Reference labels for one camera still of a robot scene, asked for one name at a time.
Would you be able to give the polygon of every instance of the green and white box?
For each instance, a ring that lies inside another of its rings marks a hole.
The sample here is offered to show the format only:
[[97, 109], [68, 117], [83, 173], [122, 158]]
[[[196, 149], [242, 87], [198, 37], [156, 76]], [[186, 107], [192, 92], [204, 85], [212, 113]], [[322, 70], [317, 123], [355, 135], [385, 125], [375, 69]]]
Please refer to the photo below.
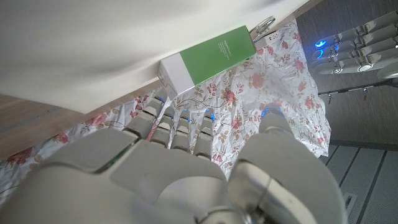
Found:
[[162, 59], [158, 76], [174, 99], [255, 53], [248, 28], [242, 26]]

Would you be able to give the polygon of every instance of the floral cloth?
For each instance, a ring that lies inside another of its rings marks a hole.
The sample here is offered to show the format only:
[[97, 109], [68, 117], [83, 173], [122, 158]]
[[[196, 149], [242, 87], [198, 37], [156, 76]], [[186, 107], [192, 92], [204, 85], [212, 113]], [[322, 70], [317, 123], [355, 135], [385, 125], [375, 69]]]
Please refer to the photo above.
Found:
[[[244, 143], [258, 132], [261, 112], [268, 103], [280, 105], [295, 137], [308, 150], [317, 157], [328, 155], [331, 130], [325, 117], [325, 104], [318, 97], [317, 86], [308, 72], [295, 21], [283, 27], [280, 33], [280, 41], [258, 50], [244, 64], [166, 102], [166, 106], [176, 108], [172, 132], [175, 132], [182, 110], [191, 111], [191, 150], [205, 110], [214, 108], [212, 161], [227, 176]], [[150, 102], [155, 92], [118, 106], [0, 162], [0, 203], [4, 203], [31, 170], [38, 168], [44, 159], [62, 146], [98, 129], [122, 130]]]

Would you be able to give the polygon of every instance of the white robotic hand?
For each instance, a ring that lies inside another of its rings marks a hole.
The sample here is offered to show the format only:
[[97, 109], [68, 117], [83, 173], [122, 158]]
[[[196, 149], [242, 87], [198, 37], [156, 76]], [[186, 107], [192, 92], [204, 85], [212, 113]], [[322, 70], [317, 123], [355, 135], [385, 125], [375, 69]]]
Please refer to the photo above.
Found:
[[311, 68], [319, 74], [364, 72], [398, 61], [398, 12], [319, 40]]
[[59, 150], [13, 193], [0, 222], [346, 223], [332, 174], [294, 138], [277, 106], [264, 110], [227, 181], [211, 162], [211, 108], [193, 155], [188, 110], [171, 149], [172, 108], [146, 141], [166, 98], [161, 90], [123, 131], [99, 130]]

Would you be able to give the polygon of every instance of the metal clip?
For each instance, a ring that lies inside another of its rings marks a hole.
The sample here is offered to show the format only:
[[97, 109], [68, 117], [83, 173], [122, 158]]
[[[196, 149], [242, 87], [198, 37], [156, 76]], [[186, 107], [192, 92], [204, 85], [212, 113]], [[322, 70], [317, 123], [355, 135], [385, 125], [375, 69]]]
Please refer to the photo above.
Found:
[[334, 45], [334, 46], [339, 45], [339, 44], [340, 44], [340, 38], [338, 38], [337, 35], [334, 35], [333, 38], [334, 38], [333, 45]]
[[356, 32], [358, 33], [359, 36], [363, 36], [368, 34], [368, 30], [365, 25], [360, 25], [357, 28], [355, 28]]
[[266, 33], [269, 31], [270, 26], [275, 22], [275, 17], [270, 16], [260, 24], [258, 24], [253, 30], [250, 31], [250, 36], [253, 42], [257, 42], [263, 37], [266, 36]]
[[336, 57], [338, 55], [338, 47], [337, 46], [331, 46], [330, 47], [330, 55], [329, 57]]

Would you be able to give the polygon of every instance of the robot finger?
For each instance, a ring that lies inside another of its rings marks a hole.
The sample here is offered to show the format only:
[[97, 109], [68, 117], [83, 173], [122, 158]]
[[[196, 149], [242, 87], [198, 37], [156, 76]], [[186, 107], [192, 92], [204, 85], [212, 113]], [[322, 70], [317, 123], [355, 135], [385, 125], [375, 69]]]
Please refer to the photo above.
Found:
[[140, 139], [146, 139], [154, 125], [154, 121], [162, 111], [164, 105], [163, 99], [167, 99], [167, 93], [164, 88], [156, 93], [154, 99], [131, 120], [123, 131], [132, 132]]
[[175, 110], [171, 106], [169, 106], [164, 111], [163, 117], [160, 120], [158, 126], [156, 127], [156, 130], [154, 132], [154, 135], [150, 139], [150, 142], [156, 142], [164, 147], [167, 147], [170, 139], [170, 130], [172, 129], [173, 126], [174, 112]]
[[211, 161], [211, 149], [213, 145], [214, 118], [214, 110], [212, 108], [208, 108], [201, 123], [197, 143], [193, 150], [194, 156], [208, 159], [209, 161]]
[[190, 124], [190, 112], [185, 109], [182, 111], [180, 121], [177, 125], [177, 130], [172, 141], [171, 149], [181, 149], [185, 152], [189, 152], [189, 124]]

